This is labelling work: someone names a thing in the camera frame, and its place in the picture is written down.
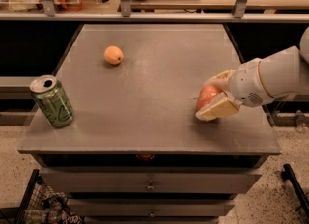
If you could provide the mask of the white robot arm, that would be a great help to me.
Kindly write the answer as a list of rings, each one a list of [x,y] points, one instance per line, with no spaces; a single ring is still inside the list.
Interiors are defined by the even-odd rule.
[[[223,71],[204,83],[204,86],[210,85],[219,93],[200,104],[195,114],[197,119],[206,122],[234,115],[242,106],[270,104],[289,94],[307,95],[309,28],[304,31],[299,46]]]

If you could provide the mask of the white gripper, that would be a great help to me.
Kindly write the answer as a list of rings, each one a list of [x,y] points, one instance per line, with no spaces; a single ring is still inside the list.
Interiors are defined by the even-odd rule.
[[[221,93],[196,112],[200,121],[212,121],[239,112],[240,102],[247,107],[258,107],[274,101],[261,77],[261,59],[241,64],[235,71],[225,70],[208,79],[204,85],[213,85],[221,90],[230,90],[235,97]]]

